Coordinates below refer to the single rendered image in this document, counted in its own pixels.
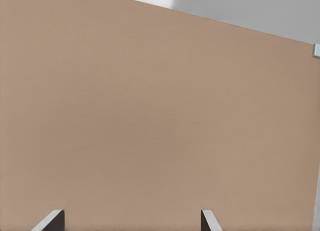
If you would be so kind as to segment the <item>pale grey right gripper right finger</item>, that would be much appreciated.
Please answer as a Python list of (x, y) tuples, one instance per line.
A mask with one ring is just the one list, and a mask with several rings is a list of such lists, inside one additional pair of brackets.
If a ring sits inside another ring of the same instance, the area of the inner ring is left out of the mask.
[(201, 210), (201, 231), (223, 231), (213, 211), (210, 209)]

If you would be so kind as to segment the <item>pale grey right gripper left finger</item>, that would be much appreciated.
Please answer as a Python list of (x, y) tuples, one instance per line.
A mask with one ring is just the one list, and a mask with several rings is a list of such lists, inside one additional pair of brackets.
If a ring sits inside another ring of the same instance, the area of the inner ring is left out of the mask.
[(30, 231), (65, 231), (65, 211), (52, 210)]

